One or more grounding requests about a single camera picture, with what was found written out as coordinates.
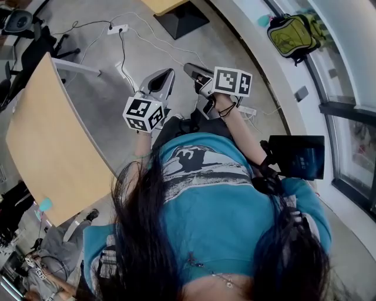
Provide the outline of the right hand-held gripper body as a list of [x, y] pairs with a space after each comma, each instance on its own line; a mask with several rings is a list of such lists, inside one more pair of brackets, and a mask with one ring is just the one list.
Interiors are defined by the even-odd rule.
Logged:
[[208, 120], [221, 117], [215, 110], [215, 93], [222, 93], [234, 98], [238, 108], [243, 98], [250, 96], [252, 74], [240, 69], [215, 67], [212, 78], [212, 94], [200, 95], [204, 100], [198, 100], [196, 109]]

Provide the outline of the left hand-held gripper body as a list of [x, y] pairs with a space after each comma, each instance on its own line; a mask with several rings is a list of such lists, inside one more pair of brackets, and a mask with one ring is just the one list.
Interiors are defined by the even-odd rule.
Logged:
[[126, 102], [123, 118], [130, 129], [151, 133], [161, 130], [170, 111], [167, 108], [171, 89], [151, 91], [147, 88], [139, 89]]

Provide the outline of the person's left forearm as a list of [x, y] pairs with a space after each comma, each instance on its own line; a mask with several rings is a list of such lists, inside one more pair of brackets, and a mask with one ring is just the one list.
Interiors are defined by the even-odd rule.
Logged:
[[134, 156], [137, 160], [146, 159], [152, 152], [152, 134], [142, 131], [136, 132], [136, 146]]

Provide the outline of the person's right forearm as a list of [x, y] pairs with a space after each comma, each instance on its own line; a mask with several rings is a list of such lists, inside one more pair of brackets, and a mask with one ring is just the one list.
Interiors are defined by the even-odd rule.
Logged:
[[228, 127], [237, 147], [247, 159], [256, 165], [261, 165], [267, 155], [249, 129], [236, 104], [226, 94], [215, 93], [214, 97], [215, 108]]

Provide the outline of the person's black trousers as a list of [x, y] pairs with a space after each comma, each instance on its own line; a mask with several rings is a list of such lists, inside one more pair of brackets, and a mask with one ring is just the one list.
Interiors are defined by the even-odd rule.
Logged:
[[195, 109], [188, 119], [180, 115], [171, 116], [164, 123], [152, 149], [158, 149], [174, 138], [191, 133], [211, 133], [233, 141], [229, 129], [221, 118], [208, 120]]

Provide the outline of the black table base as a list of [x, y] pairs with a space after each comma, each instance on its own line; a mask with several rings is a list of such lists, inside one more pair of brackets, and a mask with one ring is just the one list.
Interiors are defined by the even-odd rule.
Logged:
[[154, 18], [174, 40], [209, 23], [206, 16], [191, 1], [186, 1], [161, 16], [154, 14]]

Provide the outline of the white table leg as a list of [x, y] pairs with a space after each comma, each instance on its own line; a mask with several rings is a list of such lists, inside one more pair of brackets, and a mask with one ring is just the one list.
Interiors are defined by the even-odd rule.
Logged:
[[91, 68], [80, 63], [69, 62], [57, 58], [52, 58], [52, 61], [54, 62], [57, 69], [95, 76], [101, 75], [101, 71], [99, 69]]

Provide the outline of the green backpack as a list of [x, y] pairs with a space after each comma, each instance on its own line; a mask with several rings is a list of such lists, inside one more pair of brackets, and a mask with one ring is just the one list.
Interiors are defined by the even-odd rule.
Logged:
[[282, 57], [298, 65], [325, 44], [328, 31], [313, 14], [284, 14], [271, 19], [267, 35]]

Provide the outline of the black box with blue panel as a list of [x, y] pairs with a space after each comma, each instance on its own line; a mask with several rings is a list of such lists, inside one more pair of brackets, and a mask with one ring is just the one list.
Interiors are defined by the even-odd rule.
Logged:
[[272, 135], [268, 146], [280, 168], [280, 175], [304, 180], [324, 178], [323, 136]]

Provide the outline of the black office chair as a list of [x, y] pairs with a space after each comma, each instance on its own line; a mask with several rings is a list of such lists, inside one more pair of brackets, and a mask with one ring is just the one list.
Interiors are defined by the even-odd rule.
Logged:
[[35, 68], [40, 63], [46, 53], [52, 58], [62, 59], [69, 55], [79, 54], [80, 48], [58, 54], [62, 47], [64, 39], [68, 38], [68, 34], [63, 34], [55, 47], [57, 39], [51, 35], [48, 26], [41, 29], [41, 35], [37, 40], [33, 40], [21, 56], [21, 71], [12, 71], [9, 62], [5, 64], [5, 79], [0, 82], [0, 113], [3, 112], [10, 104], [14, 97], [26, 87]]

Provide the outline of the person's blue printed shirt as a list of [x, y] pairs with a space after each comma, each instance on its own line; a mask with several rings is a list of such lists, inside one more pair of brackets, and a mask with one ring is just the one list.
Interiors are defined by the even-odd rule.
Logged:
[[[211, 133], [174, 138], [162, 147], [163, 180], [167, 185], [162, 217], [179, 260], [193, 251], [218, 272], [253, 275], [253, 253], [261, 235], [272, 226], [273, 204], [251, 183], [251, 167], [233, 142]], [[301, 179], [284, 178], [286, 205], [300, 211], [327, 255], [330, 228], [318, 196]], [[113, 225], [84, 231], [86, 283], [95, 287], [100, 256], [107, 256]]]

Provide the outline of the grey round-faced device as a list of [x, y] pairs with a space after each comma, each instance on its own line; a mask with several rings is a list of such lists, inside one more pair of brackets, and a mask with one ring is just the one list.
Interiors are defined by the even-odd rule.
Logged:
[[10, 33], [23, 32], [33, 24], [33, 15], [25, 10], [16, 9], [9, 11], [5, 19], [4, 30]]

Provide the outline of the black window frame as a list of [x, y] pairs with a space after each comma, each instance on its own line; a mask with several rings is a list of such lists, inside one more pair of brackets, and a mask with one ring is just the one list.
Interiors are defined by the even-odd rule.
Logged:
[[332, 185], [376, 220], [376, 109], [328, 101], [319, 110], [331, 144]]

